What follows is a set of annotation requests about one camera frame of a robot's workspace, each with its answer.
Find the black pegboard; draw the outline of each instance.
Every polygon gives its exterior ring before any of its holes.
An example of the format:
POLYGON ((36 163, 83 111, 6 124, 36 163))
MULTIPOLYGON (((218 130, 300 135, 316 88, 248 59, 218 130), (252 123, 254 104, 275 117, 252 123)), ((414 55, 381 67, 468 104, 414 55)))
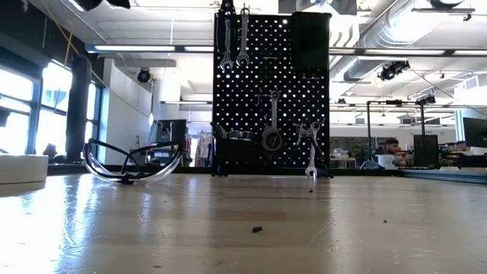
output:
MULTIPOLYGON (((240 16, 237 22, 240 28, 240 16)), ((298 134, 294 124, 301 123, 306 116, 312 122, 329 118, 328 71, 298 72, 292 67, 290 24, 291 16, 250 15, 247 34, 249 65, 239 67, 234 63, 232 70, 227 68, 223 73, 220 68, 223 55, 215 50, 212 120, 222 125, 227 132, 235 129, 251 131, 254 136, 261 135, 265 115, 267 123, 271 124, 272 107, 267 98, 256 107, 255 95, 260 88, 262 94, 270 94, 273 90, 280 92, 277 127, 282 135, 283 145, 274 156, 254 157, 256 165, 307 167, 310 143, 296 146, 298 134)), ((232 54, 233 60, 237 54, 238 52, 232 54)), ((323 153, 328 155, 328 121, 321 126, 317 141, 323 153)))

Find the fluorescent light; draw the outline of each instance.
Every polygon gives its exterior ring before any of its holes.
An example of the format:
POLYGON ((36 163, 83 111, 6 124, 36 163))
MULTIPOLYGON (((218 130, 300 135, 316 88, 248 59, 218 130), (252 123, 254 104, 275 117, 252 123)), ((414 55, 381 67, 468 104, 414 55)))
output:
POLYGON ((487 50, 456 50, 454 55, 487 56, 487 50))
POLYGON ((358 16, 368 16, 372 13, 372 10, 370 8, 366 9, 358 9, 357 10, 357 15, 358 16))
POLYGON ((185 46, 184 51, 212 53, 213 46, 185 46))
POLYGON ((393 56, 359 56, 359 60, 377 60, 377 61, 407 61, 406 57, 393 56))
POLYGON ((209 125, 210 124, 210 121, 189 121, 188 123, 209 125))
POLYGON ((210 104, 205 101, 161 101, 163 104, 210 104))
POLYGON ((85 11, 75 0, 68 0, 72 5, 75 6, 79 11, 85 11))
POLYGON ((404 56, 427 56, 443 55, 444 50, 439 49, 366 49, 365 54, 378 55, 404 55, 404 56))
POLYGON ((329 54, 333 54, 333 55, 350 55, 350 54, 354 54, 355 53, 355 49, 354 48, 350 48, 350 49, 343 49, 343 48, 329 48, 329 54))
POLYGON ((112 52, 173 52, 174 46, 130 46, 130 45, 97 45, 95 49, 112 52))

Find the table surface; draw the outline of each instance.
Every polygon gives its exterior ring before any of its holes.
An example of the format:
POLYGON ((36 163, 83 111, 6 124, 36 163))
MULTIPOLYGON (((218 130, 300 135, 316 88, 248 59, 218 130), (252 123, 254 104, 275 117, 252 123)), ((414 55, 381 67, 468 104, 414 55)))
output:
POLYGON ((468 183, 74 175, 0 186, 0 209, 2 274, 487 272, 487 187, 468 183))

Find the monitor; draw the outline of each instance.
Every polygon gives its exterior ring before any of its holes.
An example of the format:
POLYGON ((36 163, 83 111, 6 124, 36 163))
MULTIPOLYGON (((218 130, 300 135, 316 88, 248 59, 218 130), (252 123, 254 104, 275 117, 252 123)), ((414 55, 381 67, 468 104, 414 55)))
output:
POLYGON ((466 145, 487 148, 487 119, 463 118, 463 132, 466 145))
POLYGON ((183 141, 186 134, 186 120, 158 120, 156 142, 183 141))
POLYGON ((437 135, 414 135, 414 166, 429 167, 438 164, 437 135))

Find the spotlight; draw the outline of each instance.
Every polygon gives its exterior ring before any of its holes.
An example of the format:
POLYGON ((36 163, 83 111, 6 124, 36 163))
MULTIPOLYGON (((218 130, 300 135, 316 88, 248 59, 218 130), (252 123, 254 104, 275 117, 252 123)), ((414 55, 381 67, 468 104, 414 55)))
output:
POLYGON ((137 80, 141 83, 147 83, 149 80, 151 80, 151 73, 149 72, 149 68, 141 68, 137 76, 137 80))
MULTIPOLYGON (((78 4, 82 10, 90 11, 99 6, 102 0, 71 0, 71 2, 78 4)), ((130 0, 107 0, 107 2, 112 6, 130 8, 130 0)))
POLYGON ((435 8, 455 8, 465 0, 428 0, 435 8))
POLYGON ((434 97, 434 95, 430 94, 421 100, 417 100, 416 104, 418 104, 418 105, 436 104, 436 98, 434 97))
POLYGON ((409 61, 395 61, 382 67, 377 77, 382 81, 390 81, 397 75, 403 73, 403 70, 409 69, 409 61))

